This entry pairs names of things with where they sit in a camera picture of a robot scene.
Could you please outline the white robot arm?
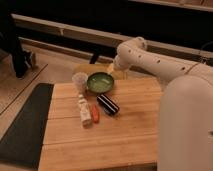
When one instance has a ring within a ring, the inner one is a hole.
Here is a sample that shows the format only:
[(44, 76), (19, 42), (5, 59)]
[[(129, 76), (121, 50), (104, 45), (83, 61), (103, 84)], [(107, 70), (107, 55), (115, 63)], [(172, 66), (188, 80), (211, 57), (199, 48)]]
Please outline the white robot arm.
[(152, 53), (146, 40), (120, 43), (115, 70), (141, 67), (165, 80), (159, 107), (158, 171), (213, 171), (213, 66)]

